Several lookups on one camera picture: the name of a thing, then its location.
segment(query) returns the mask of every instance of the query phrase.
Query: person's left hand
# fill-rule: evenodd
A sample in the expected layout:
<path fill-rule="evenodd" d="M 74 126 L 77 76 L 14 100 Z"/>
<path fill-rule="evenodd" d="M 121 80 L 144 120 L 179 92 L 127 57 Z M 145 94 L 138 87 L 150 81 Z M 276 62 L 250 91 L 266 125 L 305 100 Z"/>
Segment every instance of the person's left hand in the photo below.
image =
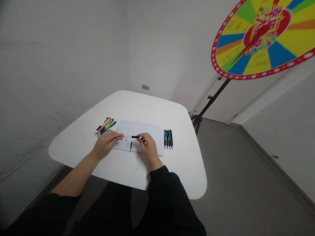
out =
<path fill-rule="evenodd" d="M 122 135 L 122 133 L 117 133 L 111 129 L 107 130 L 98 137 L 90 154 L 93 157 L 101 160 L 106 154 L 109 153 L 117 140 L 123 139 L 121 138 Z"/>

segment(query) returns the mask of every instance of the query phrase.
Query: pen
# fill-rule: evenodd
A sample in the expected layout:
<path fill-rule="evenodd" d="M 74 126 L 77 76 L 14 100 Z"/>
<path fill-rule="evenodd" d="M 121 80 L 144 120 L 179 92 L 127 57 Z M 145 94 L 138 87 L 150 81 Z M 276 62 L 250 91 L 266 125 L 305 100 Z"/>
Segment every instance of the pen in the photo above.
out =
<path fill-rule="evenodd" d="M 104 127 L 107 128 L 113 121 L 114 121 L 114 119 L 111 119 L 111 121 L 108 122 L 107 125 L 105 125 Z"/>
<path fill-rule="evenodd" d="M 166 131 L 164 130 L 164 149 L 166 149 Z"/>
<path fill-rule="evenodd" d="M 109 122 L 107 122 L 106 125 L 103 126 L 103 128 L 98 132 L 98 133 L 102 133 L 104 130 L 106 130 L 112 123 L 114 119 L 111 119 Z"/>
<path fill-rule="evenodd" d="M 109 123 L 110 119 L 111 119 L 110 117 L 109 117 L 108 119 L 106 119 L 106 120 L 108 120 L 108 121 L 105 122 L 105 123 L 101 126 L 101 128 L 98 129 L 98 131 L 97 131 L 96 133 L 99 134 L 101 131 L 103 131 L 103 128 L 105 127 L 105 125 L 107 125 L 107 124 Z"/>
<path fill-rule="evenodd" d="M 172 140 L 172 149 L 173 149 L 173 135 L 172 135 L 172 130 L 171 130 L 170 134 L 171 134 L 171 140 Z"/>
<path fill-rule="evenodd" d="M 170 149 L 171 149 L 172 139 L 171 139 L 171 131 L 170 130 L 168 130 L 168 138 L 170 139 Z"/>
<path fill-rule="evenodd" d="M 111 123 L 109 126 L 106 127 L 106 130 L 108 130 L 109 128 L 113 127 L 116 124 L 116 121 L 114 123 Z"/>
<path fill-rule="evenodd" d="M 169 146 L 169 138 L 168 138 L 168 131 L 166 131 L 166 147 L 168 149 Z"/>
<path fill-rule="evenodd" d="M 102 126 L 99 126 L 96 130 L 95 130 L 95 134 L 96 134 L 96 132 L 101 128 Z"/>
<path fill-rule="evenodd" d="M 107 126 L 107 128 L 103 128 L 99 133 L 98 136 L 102 135 L 106 130 L 108 130 L 110 127 L 114 126 L 116 124 L 116 121 L 112 123 L 111 125 Z"/>
<path fill-rule="evenodd" d="M 128 135 L 122 135 L 122 138 L 140 138 L 138 136 L 128 136 Z"/>
<path fill-rule="evenodd" d="M 106 123 L 106 121 L 107 121 L 108 119 L 110 119 L 110 118 L 106 117 L 106 120 L 104 121 L 104 124 Z M 104 125 L 104 124 L 103 124 L 103 125 Z"/>

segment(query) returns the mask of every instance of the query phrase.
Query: table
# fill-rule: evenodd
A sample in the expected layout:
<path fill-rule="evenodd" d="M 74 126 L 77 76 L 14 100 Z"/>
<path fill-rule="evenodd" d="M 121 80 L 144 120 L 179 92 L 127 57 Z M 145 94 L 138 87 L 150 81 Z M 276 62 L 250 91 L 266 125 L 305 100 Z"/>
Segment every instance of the table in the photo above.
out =
<path fill-rule="evenodd" d="M 202 197 L 207 189 L 203 160 L 187 109 L 171 101 L 149 95 L 117 91 L 96 104 L 62 131 L 49 146 L 52 159 L 75 167 L 88 154 L 97 137 L 95 129 L 106 117 L 142 122 L 171 129 L 173 150 L 160 157 L 170 172 L 176 173 L 190 199 Z M 150 181 L 149 169 L 142 153 L 112 149 L 95 168 L 93 175 L 122 185 L 146 190 Z"/>

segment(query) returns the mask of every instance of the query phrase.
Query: black pants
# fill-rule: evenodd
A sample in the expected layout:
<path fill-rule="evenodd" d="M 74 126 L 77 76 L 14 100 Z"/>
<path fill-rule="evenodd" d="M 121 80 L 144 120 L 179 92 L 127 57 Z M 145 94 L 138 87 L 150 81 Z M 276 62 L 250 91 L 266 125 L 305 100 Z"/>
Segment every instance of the black pants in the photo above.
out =
<path fill-rule="evenodd" d="M 69 235 L 131 235 L 131 190 L 109 182 Z"/>

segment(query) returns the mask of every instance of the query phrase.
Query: hand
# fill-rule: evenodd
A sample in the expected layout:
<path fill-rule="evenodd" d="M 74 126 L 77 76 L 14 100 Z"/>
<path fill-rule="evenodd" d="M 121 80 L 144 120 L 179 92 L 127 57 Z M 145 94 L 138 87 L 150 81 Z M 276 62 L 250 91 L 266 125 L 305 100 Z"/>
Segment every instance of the hand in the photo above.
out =
<path fill-rule="evenodd" d="M 98 137 L 94 148 L 90 152 L 91 156 L 101 160 L 105 155 L 107 155 L 117 140 L 122 140 L 123 134 L 117 133 L 112 130 L 107 130 L 101 136 Z"/>
<path fill-rule="evenodd" d="M 152 136 L 148 133 L 141 133 L 137 136 L 141 137 L 141 139 L 137 139 L 137 141 L 141 145 L 143 155 L 148 159 L 150 163 L 151 170 L 153 171 L 162 167 L 163 163 L 158 157 L 157 146 Z"/>

